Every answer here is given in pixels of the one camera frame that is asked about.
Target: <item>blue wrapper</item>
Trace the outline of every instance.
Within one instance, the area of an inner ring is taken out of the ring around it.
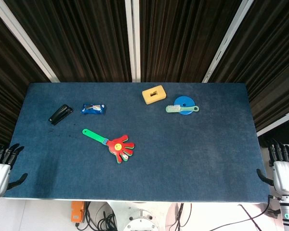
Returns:
[[[103,114],[104,104],[84,104],[81,110],[82,114]]]

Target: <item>green comb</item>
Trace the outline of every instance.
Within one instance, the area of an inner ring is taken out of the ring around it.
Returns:
[[[171,113],[171,112],[181,112],[181,111],[193,111],[197,112],[199,111],[199,107],[197,106],[192,106],[192,107],[181,107],[180,105],[168,105],[166,107],[166,112]]]

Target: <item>yellow smiley face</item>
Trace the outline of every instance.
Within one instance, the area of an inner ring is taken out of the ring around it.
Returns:
[[[120,151],[120,150],[122,149],[122,145],[121,145],[120,143],[116,143],[116,144],[115,144],[115,149],[116,149],[117,151]]]

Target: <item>black curtain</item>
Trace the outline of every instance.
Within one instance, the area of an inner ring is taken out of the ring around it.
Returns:
[[[49,80],[0,19],[0,144],[8,144],[31,82]]]
[[[140,0],[141,81],[201,82],[240,0]]]
[[[5,0],[60,81],[131,82],[124,0]]]
[[[246,83],[257,130],[289,112],[289,0],[252,4],[210,82]]]

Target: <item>white floor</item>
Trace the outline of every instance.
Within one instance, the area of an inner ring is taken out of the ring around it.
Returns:
[[[268,151],[262,149],[264,164],[267,176],[271,178],[272,170],[268,166]],[[90,212],[95,216],[102,202],[92,202]],[[166,230],[175,221],[177,204],[172,204],[167,215]],[[264,205],[243,204],[251,216],[255,216],[264,209]],[[76,231],[75,224],[70,222],[71,213],[70,201],[54,200],[10,200],[0,199],[0,231]],[[272,202],[272,209],[279,209],[276,201]],[[105,206],[97,214],[96,220],[102,216]],[[181,224],[185,224],[190,211],[190,204],[185,203],[181,216]],[[182,231],[209,231],[220,225],[248,219],[248,215],[237,204],[232,203],[192,203],[192,214],[189,222]],[[280,215],[278,219],[272,219],[262,215],[255,219],[262,231],[283,231]],[[253,231],[257,230],[252,221],[226,226],[219,231]]]

